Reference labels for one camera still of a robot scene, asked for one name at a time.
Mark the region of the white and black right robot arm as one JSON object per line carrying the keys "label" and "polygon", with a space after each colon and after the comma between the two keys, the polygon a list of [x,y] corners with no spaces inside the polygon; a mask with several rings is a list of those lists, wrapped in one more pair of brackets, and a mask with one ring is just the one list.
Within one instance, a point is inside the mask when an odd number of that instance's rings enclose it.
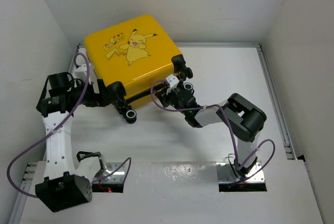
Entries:
{"label": "white and black right robot arm", "polygon": [[170,75],[163,88],[155,95],[164,108],[181,112],[185,121],[194,128],[223,123],[233,134],[234,165],[240,177],[245,178],[256,164],[257,135],[267,119],[265,113],[238,93],[227,101],[212,106],[200,106],[194,96],[194,87]]}

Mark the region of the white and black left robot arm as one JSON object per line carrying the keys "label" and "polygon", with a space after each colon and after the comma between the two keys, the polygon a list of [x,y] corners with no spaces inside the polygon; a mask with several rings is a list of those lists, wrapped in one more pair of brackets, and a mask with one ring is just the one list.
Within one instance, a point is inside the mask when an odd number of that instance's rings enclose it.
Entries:
{"label": "white and black left robot arm", "polygon": [[43,116],[46,139],[46,165],[43,182],[35,185],[35,194],[56,213],[92,200],[92,182],[105,166],[100,152],[80,151],[75,166],[71,146],[73,110],[79,105],[95,105],[95,93],[89,79],[89,65],[77,66],[76,73],[49,75],[37,110]]}

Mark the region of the yellow suitcase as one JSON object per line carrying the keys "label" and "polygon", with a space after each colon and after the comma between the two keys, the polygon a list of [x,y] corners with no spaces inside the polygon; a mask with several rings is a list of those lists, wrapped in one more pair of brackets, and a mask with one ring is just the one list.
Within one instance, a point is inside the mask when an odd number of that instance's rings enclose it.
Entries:
{"label": "yellow suitcase", "polygon": [[91,33],[83,44],[107,103],[130,124],[157,80],[171,74],[181,80],[193,77],[182,52],[152,15]]}

